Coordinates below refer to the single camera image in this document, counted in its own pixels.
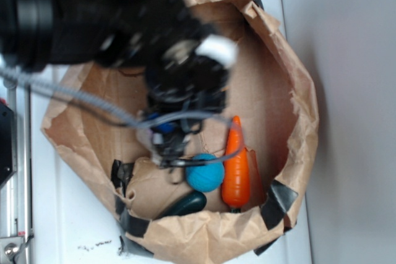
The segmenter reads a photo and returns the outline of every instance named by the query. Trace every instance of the crumpled paper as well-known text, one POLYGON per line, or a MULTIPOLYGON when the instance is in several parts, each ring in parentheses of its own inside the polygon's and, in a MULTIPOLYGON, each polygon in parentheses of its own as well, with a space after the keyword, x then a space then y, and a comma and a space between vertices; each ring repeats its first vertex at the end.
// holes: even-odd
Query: crumpled paper
MULTIPOLYGON (((208 194, 208 210, 153 220, 143 238, 127 236, 154 253, 155 258, 180 264, 217 264, 267 244, 281 236, 285 227, 295 225, 316 153, 319 116, 314 84, 279 32, 279 21, 253 0, 185 2, 203 22, 213 22, 225 36, 238 42, 240 54, 223 115, 237 114, 241 118, 249 164, 258 168, 255 176, 260 177, 254 184, 257 200, 241 214, 228 213, 219 190, 214 191, 208 194), (257 205, 265 200, 274 179, 299 195, 284 220, 268 230, 257 205)), ((102 69, 88 63, 71 67, 62 83, 101 96, 135 115, 146 106, 147 91, 141 72, 102 69)), ((180 183, 172 188, 174 192, 158 195, 160 201, 147 199, 146 204, 151 205, 145 209, 145 195, 153 196, 147 179, 164 184, 174 176, 141 158, 149 153, 133 130, 109 125, 115 120, 108 117, 107 122, 99 121, 98 114, 106 115, 100 111, 89 113, 76 104, 71 98, 68 103, 51 101, 42 131, 116 219, 119 216, 115 197, 127 205, 132 215, 154 218, 189 190, 180 183), (137 161, 126 198, 110 181, 114 159, 137 161)), ((192 139, 187 153, 221 155, 227 130, 206 121, 204 131, 192 139)))

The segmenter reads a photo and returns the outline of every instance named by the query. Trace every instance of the teal ball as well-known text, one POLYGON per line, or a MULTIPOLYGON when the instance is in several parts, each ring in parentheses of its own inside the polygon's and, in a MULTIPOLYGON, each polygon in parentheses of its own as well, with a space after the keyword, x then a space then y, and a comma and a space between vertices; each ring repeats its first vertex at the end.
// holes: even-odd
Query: teal ball
MULTIPOLYGON (((199 154, 193 160, 213 160, 211 154, 199 154)), ((224 180, 224 165, 221 162, 203 166, 190 166, 186 168, 187 183, 199 192, 210 192, 217 189, 224 180)))

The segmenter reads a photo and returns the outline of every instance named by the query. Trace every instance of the white surface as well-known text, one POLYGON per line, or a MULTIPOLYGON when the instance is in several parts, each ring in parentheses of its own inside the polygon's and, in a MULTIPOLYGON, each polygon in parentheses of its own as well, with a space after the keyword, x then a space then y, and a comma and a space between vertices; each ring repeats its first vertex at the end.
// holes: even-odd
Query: white surface
POLYGON ((316 82, 319 150, 307 204, 317 264, 396 262, 396 0, 283 0, 316 82))
MULTIPOLYGON (((262 0, 266 11, 282 18, 280 0, 262 0)), ((58 81, 64 70, 50 69, 41 75, 58 81)), ((164 263, 135 255, 118 256, 119 231, 114 218, 63 163, 39 131, 48 100, 32 98, 34 263, 164 263), (99 242, 109 244, 96 246, 99 242)), ((310 264, 308 224, 303 205, 297 227, 281 237, 260 257, 252 252, 230 261, 233 264, 310 264)))

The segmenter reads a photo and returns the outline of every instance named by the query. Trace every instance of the metal frame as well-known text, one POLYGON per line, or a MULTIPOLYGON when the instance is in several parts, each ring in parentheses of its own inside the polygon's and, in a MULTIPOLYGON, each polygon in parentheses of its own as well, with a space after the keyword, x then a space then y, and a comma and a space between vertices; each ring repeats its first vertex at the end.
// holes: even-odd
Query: metal frame
MULTIPOLYGON (((15 173, 0 189, 0 247, 14 242, 20 246, 32 234, 32 175, 30 164, 30 92, 8 83, 1 86, 9 108, 14 111, 14 168, 15 173)), ((31 263, 31 248, 18 257, 18 264, 31 263)))

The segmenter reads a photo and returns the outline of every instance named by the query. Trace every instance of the carrot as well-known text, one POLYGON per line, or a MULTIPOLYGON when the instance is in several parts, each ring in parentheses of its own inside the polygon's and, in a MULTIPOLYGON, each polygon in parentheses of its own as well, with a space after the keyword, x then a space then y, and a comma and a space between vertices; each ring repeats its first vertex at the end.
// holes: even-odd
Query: carrot
MULTIPOLYGON (((241 127, 238 116, 233 118, 234 125, 241 127)), ((230 129, 226 155, 235 152, 240 143, 244 144, 241 130, 230 129)), ((249 163, 245 147, 235 157, 224 162, 225 177, 222 185, 223 201, 231 207, 231 212, 239 212, 250 198, 249 163)))

